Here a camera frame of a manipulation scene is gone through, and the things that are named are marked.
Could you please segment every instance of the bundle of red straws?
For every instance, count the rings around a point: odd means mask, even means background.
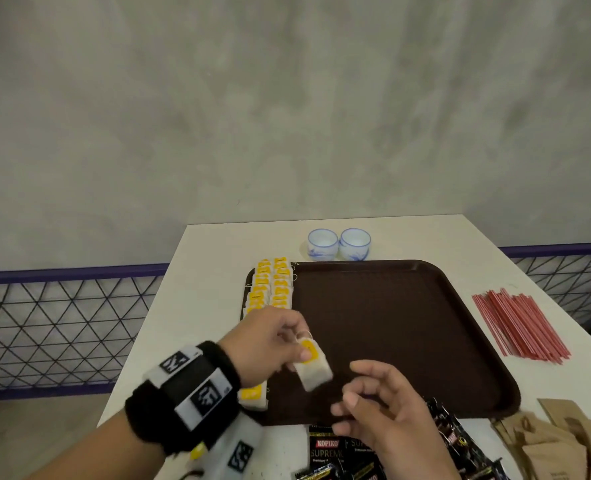
[[[499,293],[473,295],[473,301],[502,355],[555,363],[571,356],[532,297],[511,296],[502,288]]]

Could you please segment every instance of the white table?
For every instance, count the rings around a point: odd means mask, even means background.
[[[186,343],[218,340],[236,325],[245,277],[264,257],[303,254],[310,230],[326,227],[339,233],[360,227],[372,237],[369,259],[422,259],[444,271],[489,341],[498,350],[471,295],[506,288],[535,298],[572,353],[563,365],[502,357],[522,393],[522,409],[542,419],[538,397],[573,399],[591,418],[591,336],[540,290],[464,216],[377,217],[320,221],[261,222],[188,226],[147,315],[129,359],[100,422],[122,408],[144,371]],[[507,473],[521,478],[511,455],[488,420],[463,420],[467,432],[490,458],[504,457]],[[158,479],[177,480],[186,457],[168,460]],[[247,478],[288,480],[306,467],[303,426],[266,428]]]

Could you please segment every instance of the blue cup rim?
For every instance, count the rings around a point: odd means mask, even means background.
[[[328,246],[321,246],[320,244],[314,244],[313,242],[311,242],[311,234],[314,233],[317,230],[327,230],[327,231],[331,232],[336,237],[335,242],[333,242],[333,244],[329,244]],[[330,248],[330,247],[335,246],[336,244],[338,244],[338,241],[339,241],[338,234],[336,234],[335,232],[333,232],[331,229],[327,229],[326,227],[318,227],[317,229],[313,229],[309,233],[309,235],[306,237],[306,240],[309,241],[309,242],[311,242],[311,245],[312,246],[315,246],[317,248]]]
[[[366,244],[362,244],[362,246],[356,246],[355,244],[349,244],[342,237],[344,235],[344,233],[347,232],[348,230],[361,230],[362,232],[364,232],[366,235],[369,236],[369,242],[367,242]],[[347,246],[351,246],[352,248],[366,248],[369,244],[371,244],[371,234],[368,233],[367,231],[365,231],[364,229],[361,229],[360,227],[349,227],[348,229],[345,229],[344,231],[342,231],[342,234],[339,235],[339,239],[340,239],[340,241],[343,241],[345,244],[347,244]]]

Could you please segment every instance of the person's left hand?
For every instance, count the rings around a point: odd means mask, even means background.
[[[311,358],[311,352],[296,343],[301,331],[309,327],[300,312],[266,306],[251,311],[218,344],[234,363],[243,387],[253,387],[283,365]]]

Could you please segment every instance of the floor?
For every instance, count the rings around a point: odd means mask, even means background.
[[[92,431],[108,394],[0,401],[0,480],[21,480]]]

